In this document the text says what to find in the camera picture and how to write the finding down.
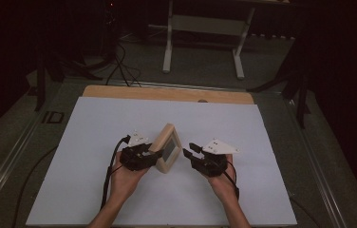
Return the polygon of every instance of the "forearm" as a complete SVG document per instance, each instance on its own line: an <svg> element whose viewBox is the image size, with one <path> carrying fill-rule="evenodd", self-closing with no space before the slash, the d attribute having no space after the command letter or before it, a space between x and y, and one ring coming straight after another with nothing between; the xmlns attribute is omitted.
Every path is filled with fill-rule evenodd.
<svg viewBox="0 0 357 228"><path fill-rule="evenodd" d="M90 222L88 228L109 228L116 216L122 209L124 200L110 196L107 203L104 205L99 214Z"/></svg>
<svg viewBox="0 0 357 228"><path fill-rule="evenodd" d="M251 227L236 198L223 200L222 204L231 228Z"/></svg>

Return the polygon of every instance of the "hand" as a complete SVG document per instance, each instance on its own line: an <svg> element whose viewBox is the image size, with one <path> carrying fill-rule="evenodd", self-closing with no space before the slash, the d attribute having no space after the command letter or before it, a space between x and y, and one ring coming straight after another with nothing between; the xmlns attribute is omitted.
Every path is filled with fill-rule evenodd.
<svg viewBox="0 0 357 228"><path fill-rule="evenodd" d="M116 162L112 168L114 173L111 175L110 198L124 202L134 193L138 182L149 168L131 171L120 163L121 154L122 152L116 154Z"/></svg>
<svg viewBox="0 0 357 228"><path fill-rule="evenodd" d="M233 164L233 156L231 154L226 155L226 158L228 162ZM235 181L235 170L230 164L228 164L226 173L229 175L229 177L231 177L233 181ZM214 190L216 196L220 199L221 202L226 202L228 200L237 200L237 197L235 195L235 187L224 174L213 178L205 176L205 178L211 184L212 189Z"/></svg>

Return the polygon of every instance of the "white paper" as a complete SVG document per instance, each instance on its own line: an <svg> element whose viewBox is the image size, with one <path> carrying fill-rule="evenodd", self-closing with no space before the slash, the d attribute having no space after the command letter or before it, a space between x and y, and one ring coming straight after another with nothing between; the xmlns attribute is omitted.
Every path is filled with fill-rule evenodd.
<svg viewBox="0 0 357 228"><path fill-rule="evenodd" d="M152 142L167 123L175 126L184 148L217 138L241 151L234 154L239 202L253 226L296 224L256 105L82 97L27 225L88 224L99 212L106 169L117 142L133 129ZM156 167L148 171L114 225L228 225L228 221L208 181L181 153L169 173Z"/></svg>

